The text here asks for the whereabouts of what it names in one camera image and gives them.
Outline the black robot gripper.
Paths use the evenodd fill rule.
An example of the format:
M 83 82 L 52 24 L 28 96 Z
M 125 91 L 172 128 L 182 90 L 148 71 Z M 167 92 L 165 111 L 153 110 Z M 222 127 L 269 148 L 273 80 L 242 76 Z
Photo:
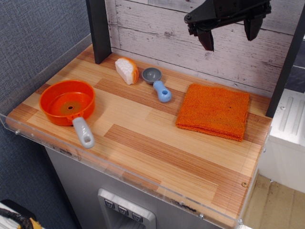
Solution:
M 271 9 L 269 0 L 206 0 L 188 13 L 184 22 L 188 24 L 189 33 L 198 36 L 205 50 L 214 51 L 213 29 L 243 21 L 247 39 L 252 41 Z

